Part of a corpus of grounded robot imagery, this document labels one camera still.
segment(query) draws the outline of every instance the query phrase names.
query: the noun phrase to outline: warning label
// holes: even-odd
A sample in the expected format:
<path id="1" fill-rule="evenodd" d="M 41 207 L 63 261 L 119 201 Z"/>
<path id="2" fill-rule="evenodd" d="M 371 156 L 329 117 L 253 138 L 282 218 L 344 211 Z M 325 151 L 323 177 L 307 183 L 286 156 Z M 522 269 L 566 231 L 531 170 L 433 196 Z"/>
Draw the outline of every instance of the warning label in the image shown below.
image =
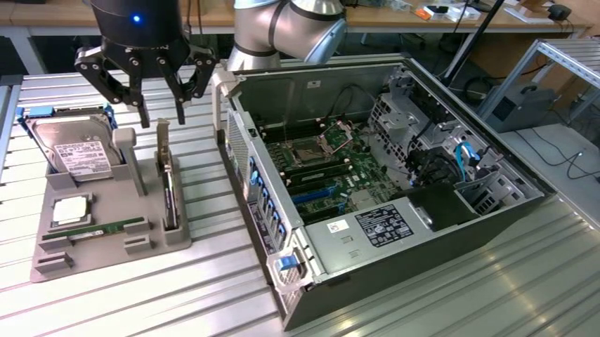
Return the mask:
<path id="1" fill-rule="evenodd" d="M 111 171 L 111 163 L 101 142 L 57 145 L 55 149 L 73 176 Z"/>
<path id="2" fill-rule="evenodd" d="M 385 246 L 415 234 L 395 205 L 361 213 L 356 218 L 376 247 Z"/>

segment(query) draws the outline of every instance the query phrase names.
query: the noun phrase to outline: hard drive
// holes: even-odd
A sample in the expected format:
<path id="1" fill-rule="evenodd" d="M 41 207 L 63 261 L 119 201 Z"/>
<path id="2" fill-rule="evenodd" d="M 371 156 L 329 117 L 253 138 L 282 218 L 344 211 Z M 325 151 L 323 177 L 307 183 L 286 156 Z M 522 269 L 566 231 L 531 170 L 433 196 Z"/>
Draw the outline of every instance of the hard drive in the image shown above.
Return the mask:
<path id="1" fill-rule="evenodd" d="M 63 110 L 34 107 L 30 113 L 19 111 L 18 121 L 53 173 L 70 173 L 78 182 L 113 177 L 111 166 L 123 164 L 123 157 L 113 145 L 117 124 L 110 105 Z"/>

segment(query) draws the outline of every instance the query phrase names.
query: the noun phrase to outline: motherboard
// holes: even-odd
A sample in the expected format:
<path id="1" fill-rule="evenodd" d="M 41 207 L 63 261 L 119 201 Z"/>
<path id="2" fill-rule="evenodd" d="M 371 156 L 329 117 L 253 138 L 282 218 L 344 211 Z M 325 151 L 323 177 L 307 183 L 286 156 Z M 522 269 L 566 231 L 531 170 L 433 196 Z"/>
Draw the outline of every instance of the motherboard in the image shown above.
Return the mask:
<path id="1" fill-rule="evenodd" d="M 352 122 L 323 128 L 317 136 L 266 145 L 307 224 L 381 204 L 399 191 Z"/>

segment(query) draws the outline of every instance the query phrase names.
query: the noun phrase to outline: metal table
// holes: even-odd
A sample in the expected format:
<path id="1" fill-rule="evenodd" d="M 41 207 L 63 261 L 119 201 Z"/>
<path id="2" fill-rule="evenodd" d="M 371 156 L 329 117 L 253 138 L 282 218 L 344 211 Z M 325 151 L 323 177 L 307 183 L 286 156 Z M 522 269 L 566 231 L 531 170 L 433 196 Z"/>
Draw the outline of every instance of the metal table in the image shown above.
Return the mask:
<path id="1" fill-rule="evenodd" d="M 571 113 L 571 120 L 586 111 L 588 106 L 600 98 L 600 40 L 598 39 L 550 39 L 536 40 L 530 47 L 526 55 L 522 57 L 518 66 L 504 80 L 500 88 L 494 91 L 486 102 L 479 107 L 479 115 L 487 120 L 492 115 L 504 94 L 510 87 L 515 84 L 520 74 L 530 64 L 535 62 L 538 53 L 548 56 L 554 61 L 544 69 L 540 70 L 532 81 L 539 83 L 548 74 L 555 64 L 566 67 L 582 79 L 588 81 L 597 87 L 595 93 L 583 102 Z"/>
<path id="2" fill-rule="evenodd" d="M 176 119 L 165 82 L 150 81 L 145 94 L 153 121 Z M 23 107 L 77 107 L 103 101 L 79 74 L 27 77 L 9 98 Z M 121 105 L 115 111 L 119 125 L 137 129 L 137 155 L 148 158 L 156 147 L 154 129 L 142 129 L 138 115 Z M 208 95 L 188 108 L 188 124 L 172 124 L 172 149 L 185 170 L 192 248 L 42 284 L 29 279 L 46 163 L 21 127 L 9 123 L 0 185 L 3 335 L 598 334 L 600 235 L 558 199 L 480 250 L 284 333 L 225 177 L 210 111 Z"/>

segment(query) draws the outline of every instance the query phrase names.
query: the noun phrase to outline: green circuit board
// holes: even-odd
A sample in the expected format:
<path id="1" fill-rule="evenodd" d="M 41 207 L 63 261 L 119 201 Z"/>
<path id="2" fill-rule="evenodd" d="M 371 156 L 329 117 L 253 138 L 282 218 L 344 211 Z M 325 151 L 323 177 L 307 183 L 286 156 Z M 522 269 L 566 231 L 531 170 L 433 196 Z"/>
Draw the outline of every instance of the green circuit board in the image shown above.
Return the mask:
<path id="1" fill-rule="evenodd" d="M 308 172 L 304 174 L 307 178 L 313 177 L 312 172 L 325 171 L 319 169 L 312 171 L 313 167 L 337 164 L 323 178 L 308 184 L 290 184 L 284 177 L 293 201 L 315 194 L 327 195 L 305 202 L 295 202 L 300 215 L 308 223 L 387 202 L 399 191 L 371 153 L 369 144 L 360 139 L 359 132 L 347 124 L 331 125 L 320 136 L 268 144 L 268 150 L 281 172 L 289 173 L 304 169 Z M 324 213 L 323 217 L 316 217 L 320 212 Z"/>

